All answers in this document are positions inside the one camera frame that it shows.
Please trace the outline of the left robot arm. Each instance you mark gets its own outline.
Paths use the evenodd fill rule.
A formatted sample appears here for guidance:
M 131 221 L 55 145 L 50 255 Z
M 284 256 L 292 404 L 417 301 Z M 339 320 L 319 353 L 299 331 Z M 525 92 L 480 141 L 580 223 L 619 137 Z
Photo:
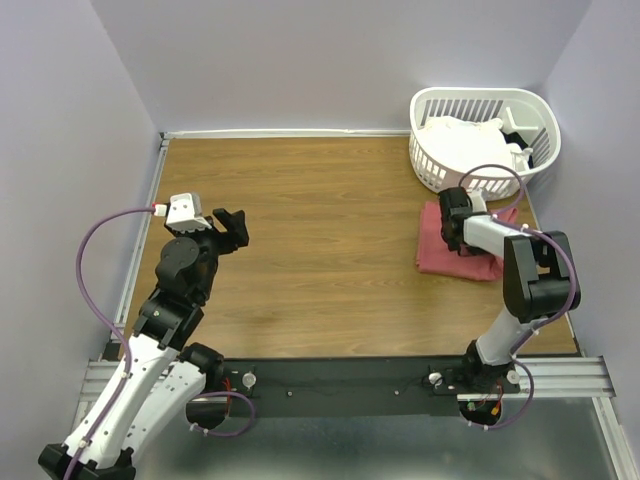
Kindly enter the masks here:
M 219 259 L 249 243 L 244 211 L 201 212 L 178 195 L 142 208 L 173 238 L 156 266 L 155 289 L 130 337 L 118 333 L 123 357 L 90 412 L 38 463 L 52 479 L 132 479 L 143 453 L 192 399 L 224 382 L 223 358 L 187 341 L 204 316 Z

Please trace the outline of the red t shirt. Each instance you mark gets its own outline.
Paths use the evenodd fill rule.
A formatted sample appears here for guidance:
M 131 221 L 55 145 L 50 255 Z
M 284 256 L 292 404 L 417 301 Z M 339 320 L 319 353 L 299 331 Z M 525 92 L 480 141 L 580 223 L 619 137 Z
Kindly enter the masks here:
M 421 273 L 442 274 L 473 281 L 497 281 L 503 276 L 504 238 L 513 235 L 518 209 L 474 215 L 463 222 L 462 253 L 451 251 L 441 235 L 437 202 L 426 202 L 420 214 L 416 265 Z

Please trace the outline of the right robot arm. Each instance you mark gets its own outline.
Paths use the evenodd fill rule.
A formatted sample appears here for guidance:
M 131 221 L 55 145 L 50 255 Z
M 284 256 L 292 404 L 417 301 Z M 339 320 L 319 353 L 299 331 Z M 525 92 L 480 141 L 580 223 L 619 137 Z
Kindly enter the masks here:
M 493 256 L 503 265 L 504 307 L 472 341 L 452 378 L 480 392 L 504 378 L 521 347 L 542 327 L 577 308 L 580 286 L 567 236 L 500 220 L 480 192 L 451 187 L 438 194 L 441 237 L 462 258 Z

